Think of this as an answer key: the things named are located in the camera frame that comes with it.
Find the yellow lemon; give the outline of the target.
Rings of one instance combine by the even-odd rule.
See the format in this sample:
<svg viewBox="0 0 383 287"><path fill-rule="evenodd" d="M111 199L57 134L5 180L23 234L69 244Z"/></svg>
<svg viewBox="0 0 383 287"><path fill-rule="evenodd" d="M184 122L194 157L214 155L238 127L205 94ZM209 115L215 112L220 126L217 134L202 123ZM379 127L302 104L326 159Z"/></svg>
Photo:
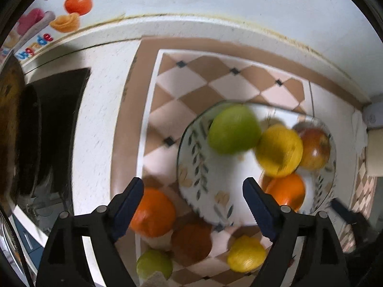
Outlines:
<svg viewBox="0 0 383 287"><path fill-rule="evenodd" d="M270 177L292 174L303 157L303 141L298 133L281 124L267 128L255 149L258 164Z"/></svg>
<svg viewBox="0 0 383 287"><path fill-rule="evenodd" d="M257 238L243 235L229 249L226 262L232 271L247 273L259 268L267 257L267 250Z"/></svg>

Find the small green apple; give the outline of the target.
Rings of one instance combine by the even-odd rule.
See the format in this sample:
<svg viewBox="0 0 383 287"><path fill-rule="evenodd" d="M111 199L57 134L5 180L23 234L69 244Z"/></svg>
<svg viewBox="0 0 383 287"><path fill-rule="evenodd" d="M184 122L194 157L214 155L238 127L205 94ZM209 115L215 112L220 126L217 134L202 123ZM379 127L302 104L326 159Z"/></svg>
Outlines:
<svg viewBox="0 0 383 287"><path fill-rule="evenodd" d="M168 280L173 273L172 260L161 250L148 249L137 260L136 272L139 278L146 280L156 271Z"/></svg>

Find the bright orange tangerine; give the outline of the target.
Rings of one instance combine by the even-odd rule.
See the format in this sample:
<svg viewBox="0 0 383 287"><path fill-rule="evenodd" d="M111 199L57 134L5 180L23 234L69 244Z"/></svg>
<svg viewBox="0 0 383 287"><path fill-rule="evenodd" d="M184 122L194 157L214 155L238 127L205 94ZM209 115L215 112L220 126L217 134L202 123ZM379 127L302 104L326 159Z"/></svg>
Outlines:
<svg viewBox="0 0 383 287"><path fill-rule="evenodd" d="M145 187L129 228L141 236L157 238L172 230L176 219L173 202L160 190Z"/></svg>

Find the dark orange fruit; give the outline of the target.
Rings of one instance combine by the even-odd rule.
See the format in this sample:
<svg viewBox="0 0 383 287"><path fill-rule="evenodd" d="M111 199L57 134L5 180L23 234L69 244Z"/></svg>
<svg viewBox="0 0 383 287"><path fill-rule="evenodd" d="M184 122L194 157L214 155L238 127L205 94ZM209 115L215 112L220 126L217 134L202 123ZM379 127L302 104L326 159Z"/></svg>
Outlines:
<svg viewBox="0 0 383 287"><path fill-rule="evenodd" d="M212 250L212 226L204 222L185 224L171 235L171 250L184 267L204 260Z"/></svg>

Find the cream utensil holder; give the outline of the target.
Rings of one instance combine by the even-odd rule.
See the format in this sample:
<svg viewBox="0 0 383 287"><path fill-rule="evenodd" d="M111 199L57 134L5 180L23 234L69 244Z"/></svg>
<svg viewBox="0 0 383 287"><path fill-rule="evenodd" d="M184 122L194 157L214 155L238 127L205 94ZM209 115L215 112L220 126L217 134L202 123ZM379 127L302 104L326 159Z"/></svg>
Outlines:
<svg viewBox="0 0 383 287"><path fill-rule="evenodd" d="M370 130L366 147L366 170L369 176L383 176L383 129Z"/></svg>

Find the orange on plate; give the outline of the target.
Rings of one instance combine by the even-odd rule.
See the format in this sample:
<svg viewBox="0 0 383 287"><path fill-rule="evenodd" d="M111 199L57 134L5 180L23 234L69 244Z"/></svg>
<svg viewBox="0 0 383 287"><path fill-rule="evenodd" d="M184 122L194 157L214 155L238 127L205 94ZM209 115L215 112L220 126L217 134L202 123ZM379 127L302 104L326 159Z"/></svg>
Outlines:
<svg viewBox="0 0 383 287"><path fill-rule="evenodd" d="M297 212L306 196L306 187L302 177L292 173L285 177L270 177L264 175L261 188L266 194L274 197L279 205L287 205Z"/></svg>

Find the brownish red apple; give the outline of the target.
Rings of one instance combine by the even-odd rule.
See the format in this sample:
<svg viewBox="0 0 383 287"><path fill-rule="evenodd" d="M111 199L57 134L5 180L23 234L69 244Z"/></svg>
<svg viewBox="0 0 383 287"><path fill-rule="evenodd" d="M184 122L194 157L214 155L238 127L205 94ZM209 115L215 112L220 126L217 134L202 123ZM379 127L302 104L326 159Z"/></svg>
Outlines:
<svg viewBox="0 0 383 287"><path fill-rule="evenodd" d="M315 171L322 169L330 158L331 145L328 135L319 128L297 128L303 142L303 156L300 167Z"/></svg>

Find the white crumpled tissue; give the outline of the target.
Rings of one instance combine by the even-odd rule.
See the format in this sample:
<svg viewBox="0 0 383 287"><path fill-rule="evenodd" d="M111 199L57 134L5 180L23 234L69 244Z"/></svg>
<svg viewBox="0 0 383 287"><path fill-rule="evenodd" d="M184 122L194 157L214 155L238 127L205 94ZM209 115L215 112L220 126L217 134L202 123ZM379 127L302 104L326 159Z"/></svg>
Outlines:
<svg viewBox="0 0 383 287"><path fill-rule="evenodd" d="M355 151L357 156L361 156L367 146L367 126L363 121L362 112L355 110L352 115L353 135L355 138Z"/></svg>

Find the yellow lemon on plate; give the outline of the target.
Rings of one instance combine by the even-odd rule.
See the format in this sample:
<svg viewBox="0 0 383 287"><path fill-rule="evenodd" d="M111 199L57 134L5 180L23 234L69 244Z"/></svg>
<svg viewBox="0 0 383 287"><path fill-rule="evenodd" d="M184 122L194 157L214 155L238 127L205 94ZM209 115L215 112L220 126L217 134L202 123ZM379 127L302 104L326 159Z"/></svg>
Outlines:
<svg viewBox="0 0 383 287"><path fill-rule="evenodd" d="M303 141L298 133L281 124L267 128L255 149L258 164L270 177L292 174L303 157Z"/></svg>

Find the silver spray can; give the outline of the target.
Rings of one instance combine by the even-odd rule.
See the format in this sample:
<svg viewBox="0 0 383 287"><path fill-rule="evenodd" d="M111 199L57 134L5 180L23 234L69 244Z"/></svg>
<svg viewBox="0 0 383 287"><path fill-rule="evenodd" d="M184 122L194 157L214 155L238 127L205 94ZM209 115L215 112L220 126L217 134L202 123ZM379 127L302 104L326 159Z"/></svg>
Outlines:
<svg viewBox="0 0 383 287"><path fill-rule="evenodd" d="M371 104L364 106L362 118L367 128L379 129L383 126L383 96L382 93L371 98Z"/></svg>

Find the oval floral ceramic plate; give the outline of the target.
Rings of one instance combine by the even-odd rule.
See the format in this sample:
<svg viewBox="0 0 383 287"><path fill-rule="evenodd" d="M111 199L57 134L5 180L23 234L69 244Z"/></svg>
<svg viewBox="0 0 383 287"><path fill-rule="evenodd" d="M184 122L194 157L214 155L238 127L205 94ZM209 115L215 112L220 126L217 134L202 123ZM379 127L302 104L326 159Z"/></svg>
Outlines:
<svg viewBox="0 0 383 287"><path fill-rule="evenodd" d="M243 181L253 177L265 187L265 172L253 151L236 155L220 155L208 144L208 132L215 117L233 101L214 104L202 112L185 129L177 154L177 180L181 196L191 209L209 224L220 226L254 226L256 220L243 197ZM333 197L336 179L336 144L327 126L310 115L248 102L247 107L266 130L283 124L296 131L318 128L328 137L330 156L319 170L297 169L305 185L303 204L298 213L314 215L324 210Z"/></svg>

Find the black induction cooktop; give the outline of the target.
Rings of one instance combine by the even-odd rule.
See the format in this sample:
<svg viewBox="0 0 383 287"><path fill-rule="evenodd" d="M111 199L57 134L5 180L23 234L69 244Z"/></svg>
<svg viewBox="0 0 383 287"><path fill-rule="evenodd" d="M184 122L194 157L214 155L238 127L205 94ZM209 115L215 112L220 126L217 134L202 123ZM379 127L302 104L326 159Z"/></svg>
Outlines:
<svg viewBox="0 0 383 287"><path fill-rule="evenodd" d="M71 173L75 127L90 77L89 68L74 69L26 85L19 105L17 202L58 196L71 209Z"/></svg>

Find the dark frying pan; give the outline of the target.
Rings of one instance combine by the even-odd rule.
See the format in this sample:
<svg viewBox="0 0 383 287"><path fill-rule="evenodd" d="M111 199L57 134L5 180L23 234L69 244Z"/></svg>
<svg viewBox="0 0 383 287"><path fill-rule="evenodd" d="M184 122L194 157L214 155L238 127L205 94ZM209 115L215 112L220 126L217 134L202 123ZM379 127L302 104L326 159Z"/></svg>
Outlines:
<svg viewBox="0 0 383 287"><path fill-rule="evenodd" d="M41 156L41 105L9 54L1 66L1 207L9 215L20 196L30 196Z"/></svg>

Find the checkered counter mat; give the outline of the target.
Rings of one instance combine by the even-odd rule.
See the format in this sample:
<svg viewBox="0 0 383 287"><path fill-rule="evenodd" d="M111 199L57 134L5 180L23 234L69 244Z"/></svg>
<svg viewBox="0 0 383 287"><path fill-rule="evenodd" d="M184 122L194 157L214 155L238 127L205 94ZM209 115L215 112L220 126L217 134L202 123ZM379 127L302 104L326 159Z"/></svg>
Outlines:
<svg viewBox="0 0 383 287"><path fill-rule="evenodd" d="M134 176L175 203L179 223L192 212L176 182L176 151L186 126L210 106L239 100L321 119L337 148L334 192L369 215L377 180L353 149L352 114L368 99L348 82L267 51L206 38L144 38L125 82L111 162L111 194Z"/></svg>

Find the colourful wall sticker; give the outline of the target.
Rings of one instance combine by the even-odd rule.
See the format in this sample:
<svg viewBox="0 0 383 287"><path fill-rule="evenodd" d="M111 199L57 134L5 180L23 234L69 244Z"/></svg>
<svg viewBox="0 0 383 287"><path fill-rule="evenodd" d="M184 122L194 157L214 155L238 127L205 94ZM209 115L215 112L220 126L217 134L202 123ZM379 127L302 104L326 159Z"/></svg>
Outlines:
<svg viewBox="0 0 383 287"><path fill-rule="evenodd" d="M92 0L37 0L37 6L21 15L1 45L1 61L10 53L20 61L28 60L53 43L55 33L74 33L93 6Z"/></svg>

